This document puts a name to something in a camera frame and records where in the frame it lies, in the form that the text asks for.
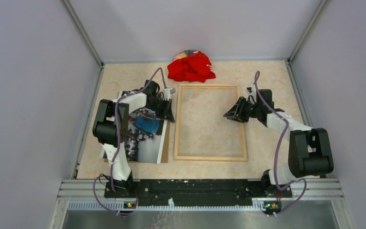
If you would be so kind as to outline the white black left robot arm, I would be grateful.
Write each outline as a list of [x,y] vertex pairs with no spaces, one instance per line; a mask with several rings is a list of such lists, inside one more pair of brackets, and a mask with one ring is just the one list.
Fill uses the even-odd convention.
[[176,89],[147,80],[145,86],[121,91],[117,99],[99,102],[92,133],[110,165],[106,197],[129,197],[136,185],[129,162],[161,163],[169,123],[174,123]]

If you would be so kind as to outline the brown cardboard backing board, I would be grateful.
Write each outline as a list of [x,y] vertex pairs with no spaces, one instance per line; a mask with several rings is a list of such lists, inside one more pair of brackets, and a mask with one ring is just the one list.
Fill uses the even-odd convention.
[[127,160],[140,163],[167,163],[169,132],[170,125],[168,122],[163,124],[160,135],[146,134],[143,131],[130,127],[128,138],[124,142]]

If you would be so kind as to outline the printed colour photo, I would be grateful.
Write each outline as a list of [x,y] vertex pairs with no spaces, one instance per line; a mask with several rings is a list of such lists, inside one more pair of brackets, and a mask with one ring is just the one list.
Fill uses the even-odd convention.
[[167,125],[174,121],[171,103],[155,92],[122,91],[117,100],[102,99],[92,132],[105,158],[159,164]]

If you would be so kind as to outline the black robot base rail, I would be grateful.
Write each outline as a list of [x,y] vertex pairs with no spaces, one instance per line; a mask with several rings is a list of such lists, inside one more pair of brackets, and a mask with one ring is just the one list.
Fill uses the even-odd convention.
[[250,206],[254,198],[290,198],[290,189],[278,190],[254,179],[141,179],[124,188],[106,184],[105,198],[133,198],[140,207],[166,206],[170,200],[177,207]]

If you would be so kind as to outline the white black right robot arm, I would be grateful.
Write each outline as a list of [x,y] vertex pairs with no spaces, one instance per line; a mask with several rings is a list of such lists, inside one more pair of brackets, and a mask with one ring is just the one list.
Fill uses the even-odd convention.
[[325,176],[334,170],[328,132],[324,128],[302,124],[284,110],[276,108],[269,89],[248,88],[248,97],[239,97],[223,117],[239,123],[254,118],[265,127],[277,131],[280,134],[277,152],[284,139],[289,143],[287,162],[278,165],[278,156],[275,156],[274,167],[263,173],[258,184],[251,186],[251,194],[272,197],[288,183],[306,177]]

